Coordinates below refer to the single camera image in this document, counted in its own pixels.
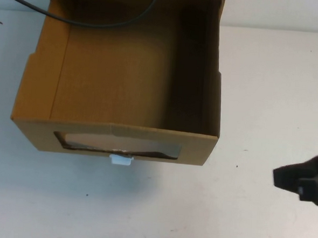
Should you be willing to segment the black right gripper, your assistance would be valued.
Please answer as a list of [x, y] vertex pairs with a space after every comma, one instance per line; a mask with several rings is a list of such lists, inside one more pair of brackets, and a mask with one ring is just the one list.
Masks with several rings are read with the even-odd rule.
[[318, 155], [310, 160], [273, 170], [274, 186], [318, 206]]

